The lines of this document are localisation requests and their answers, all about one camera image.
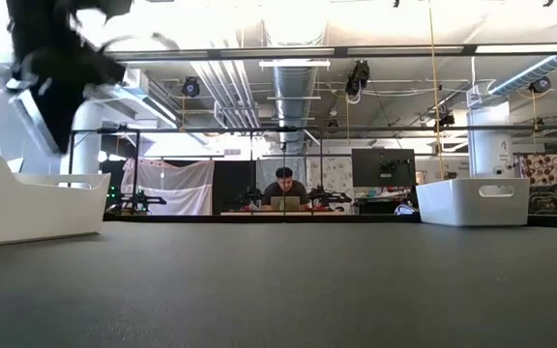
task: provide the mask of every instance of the gray mat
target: gray mat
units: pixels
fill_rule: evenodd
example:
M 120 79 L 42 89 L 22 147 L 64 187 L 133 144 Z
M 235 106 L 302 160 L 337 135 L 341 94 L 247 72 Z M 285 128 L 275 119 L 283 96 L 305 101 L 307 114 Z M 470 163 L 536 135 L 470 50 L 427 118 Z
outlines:
M 557 347 L 557 229 L 109 223 L 0 246 L 0 347 Z

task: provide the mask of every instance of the white backdrop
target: white backdrop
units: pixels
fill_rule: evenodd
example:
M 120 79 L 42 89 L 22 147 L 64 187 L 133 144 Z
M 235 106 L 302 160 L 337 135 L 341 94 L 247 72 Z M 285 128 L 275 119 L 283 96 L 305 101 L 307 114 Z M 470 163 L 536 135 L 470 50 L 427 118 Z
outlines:
M 124 166 L 121 190 L 132 192 L 133 162 Z M 151 205 L 152 215 L 198 216 L 212 214 L 212 183 L 214 162 L 197 162 L 176 167 L 161 160 L 140 159 L 138 189 L 146 195 L 159 196 L 166 205 Z

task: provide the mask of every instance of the white column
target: white column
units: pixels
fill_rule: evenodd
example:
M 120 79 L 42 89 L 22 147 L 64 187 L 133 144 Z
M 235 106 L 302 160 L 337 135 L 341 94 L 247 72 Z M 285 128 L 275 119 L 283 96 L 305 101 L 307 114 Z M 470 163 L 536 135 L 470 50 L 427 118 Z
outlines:
M 502 126 L 510 122 L 509 102 L 471 109 L 470 126 Z M 468 131 L 471 178 L 514 178 L 513 141 L 508 130 Z
M 96 130 L 103 125 L 103 107 L 95 103 L 84 103 L 74 115 L 73 130 Z M 73 174 L 97 174 L 100 169 L 98 154 L 102 136 L 78 134 L 74 138 Z M 60 173 L 68 174 L 70 156 L 62 157 Z

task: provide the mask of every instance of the white plastic basket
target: white plastic basket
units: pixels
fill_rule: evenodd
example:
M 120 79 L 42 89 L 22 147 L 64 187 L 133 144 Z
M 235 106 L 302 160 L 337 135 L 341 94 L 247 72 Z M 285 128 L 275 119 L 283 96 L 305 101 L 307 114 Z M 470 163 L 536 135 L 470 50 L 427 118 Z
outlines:
M 421 220 L 450 226 L 528 222 L 529 179 L 453 179 L 416 187 Z

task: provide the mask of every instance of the black shirt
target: black shirt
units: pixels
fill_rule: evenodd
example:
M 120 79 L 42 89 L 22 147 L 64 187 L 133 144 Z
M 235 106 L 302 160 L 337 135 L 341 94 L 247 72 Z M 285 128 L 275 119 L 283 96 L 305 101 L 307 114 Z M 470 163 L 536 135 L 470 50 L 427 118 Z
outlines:
M 289 192 L 285 193 L 286 197 L 300 197 L 300 205 L 305 205 L 308 203 L 307 189 L 301 182 L 294 180 L 293 185 Z M 261 205 L 270 205 L 272 197 L 282 197 L 282 189 L 280 189 L 279 183 L 274 182 L 266 187 L 263 192 L 263 199 L 261 200 Z

